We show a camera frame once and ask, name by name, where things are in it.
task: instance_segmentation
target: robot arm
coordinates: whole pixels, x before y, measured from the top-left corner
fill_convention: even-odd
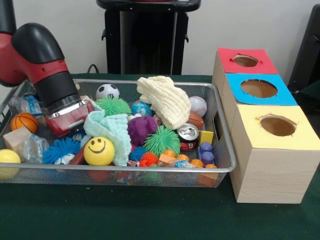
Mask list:
[[[92,111],[89,102],[81,101],[50,31],[37,23],[16,30],[12,0],[0,0],[0,84],[13,87],[25,79],[33,84],[46,122],[57,136],[68,133]]]

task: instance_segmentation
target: red square lid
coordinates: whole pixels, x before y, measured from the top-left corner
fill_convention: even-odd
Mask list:
[[[263,49],[229,49],[218,47],[226,74],[278,74]]]

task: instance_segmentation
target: orange spiky ball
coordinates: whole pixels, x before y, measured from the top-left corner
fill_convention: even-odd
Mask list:
[[[152,152],[146,152],[142,155],[140,160],[140,167],[151,167],[154,164],[158,163],[157,155]]]

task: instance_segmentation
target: white wall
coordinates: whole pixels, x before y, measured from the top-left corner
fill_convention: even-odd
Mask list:
[[[95,0],[14,0],[17,26],[45,25],[58,40],[72,73],[94,63],[106,72],[104,10]],[[189,13],[182,73],[211,75],[217,47],[266,49],[285,82],[317,0],[202,0]]]

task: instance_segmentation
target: metal mesh basket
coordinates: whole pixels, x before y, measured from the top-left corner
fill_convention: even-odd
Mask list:
[[[136,81],[77,79],[77,82],[80,84],[80,95],[87,95],[92,99],[95,99],[98,87],[106,83],[116,85],[120,97],[129,105],[140,97]],[[235,153],[219,93],[215,86],[207,83],[175,83],[175,85],[183,89],[188,96],[199,96],[207,102],[203,129],[215,133],[212,146],[217,169],[0,163],[0,183],[218,187],[226,174],[236,166]],[[2,136],[11,131],[10,121],[15,114],[9,109],[8,102],[13,96],[22,96],[28,92],[34,92],[34,89],[25,82],[18,88],[12,89],[0,105],[2,114],[0,149],[6,148]],[[46,138],[50,144],[57,139],[41,125],[37,135]],[[196,150],[188,152],[187,155],[191,160],[198,158]]]

